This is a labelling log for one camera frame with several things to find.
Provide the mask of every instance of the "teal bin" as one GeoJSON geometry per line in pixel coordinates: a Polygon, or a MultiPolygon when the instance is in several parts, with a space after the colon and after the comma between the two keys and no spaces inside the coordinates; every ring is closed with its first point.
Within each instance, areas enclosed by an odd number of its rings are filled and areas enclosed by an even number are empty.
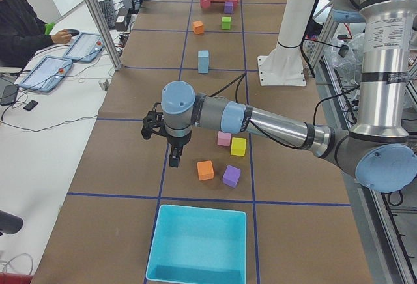
{"type": "Polygon", "coordinates": [[[146,278],[181,284],[246,284],[246,213],[162,205],[146,278]]]}

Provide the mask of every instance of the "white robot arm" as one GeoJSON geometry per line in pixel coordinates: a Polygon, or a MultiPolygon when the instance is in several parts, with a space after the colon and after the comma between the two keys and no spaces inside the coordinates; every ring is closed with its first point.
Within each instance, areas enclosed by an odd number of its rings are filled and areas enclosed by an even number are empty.
{"type": "Polygon", "coordinates": [[[417,157],[401,126],[408,77],[409,42],[417,0],[338,0],[340,11],[359,11],[366,21],[358,122],[349,130],[314,126],[238,104],[195,94],[182,81],[162,91],[162,112],[143,119],[142,135],[167,137],[169,163],[178,166],[192,126],[232,134],[247,131],[312,153],[379,192],[394,192],[417,174],[417,157]]]}

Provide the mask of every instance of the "black cylinder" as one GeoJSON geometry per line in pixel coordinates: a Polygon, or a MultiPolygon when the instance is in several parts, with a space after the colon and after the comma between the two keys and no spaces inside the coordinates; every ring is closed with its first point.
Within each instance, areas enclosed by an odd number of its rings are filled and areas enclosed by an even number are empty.
{"type": "Polygon", "coordinates": [[[0,210],[0,235],[3,233],[14,234],[20,231],[23,220],[12,214],[0,210]]]}

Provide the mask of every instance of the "block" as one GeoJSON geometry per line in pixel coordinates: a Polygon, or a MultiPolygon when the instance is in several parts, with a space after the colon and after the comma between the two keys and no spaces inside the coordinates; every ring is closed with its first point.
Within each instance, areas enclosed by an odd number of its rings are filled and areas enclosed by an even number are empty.
{"type": "Polygon", "coordinates": [[[228,165],[223,175],[223,183],[235,188],[240,177],[240,169],[228,165]]]}
{"type": "Polygon", "coordinates": [[[198,73],[208,74],[210,64],[209,51],[198,51],[198,73]]]}
{"type": "Polygon", "coordinates": [[[232,138],[231,133],[223,133],[222,131],[219,131],[217,133],[217,145],[230,146],[231,138],[232,138]]]}
{"type": "Polygon", "coordinates": [[[237,0],[228,0],[229,2],[233,3],[233,9],[236,9],[237,7],[237,0]]]}
{"type": "Polygon", "coordinates": [[[202,35],[204,33],[204,24],[202,21],[193,22],[193,32],[196,35],[202,35]]]}
{"type": "Polygon", "coordinates": [[[198,179],[200,181],[212,180],[214,178],[213,163],[211,160],[197,162],[198,179]]]}
{"type": "Polygon", "coordinates": [[[232,17],[222,17],[222,29],[230,30],[232,26],[232,17]]]}
{"type": "Polygon", "coordinates": [[[211,6],[211,0],[200,0],[201,8],[208,8],[211,6]]]}
{"type": "Polygon", "coordinates": [[[224,13],[231,14],[233,12],[233,3],[232,2],[225,2],[224,3],[224,13]]]}
{"type": "Polygon", "coordinates": [[[245,156],[246,152],[246,139],[241,137],[232,137],[232,147],[230,155],[233,156],[245,156]]]}

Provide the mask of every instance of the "person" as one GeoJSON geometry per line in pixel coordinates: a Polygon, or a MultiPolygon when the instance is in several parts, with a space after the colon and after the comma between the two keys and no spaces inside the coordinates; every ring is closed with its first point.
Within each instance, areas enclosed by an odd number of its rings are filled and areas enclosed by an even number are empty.
{"type": "Polygon", "coordinates": [[[71,40],[67,30],[45,35],[45,24],[27,0],[0,0],[0,66],[24,68],[36,51],[71,40]]]}

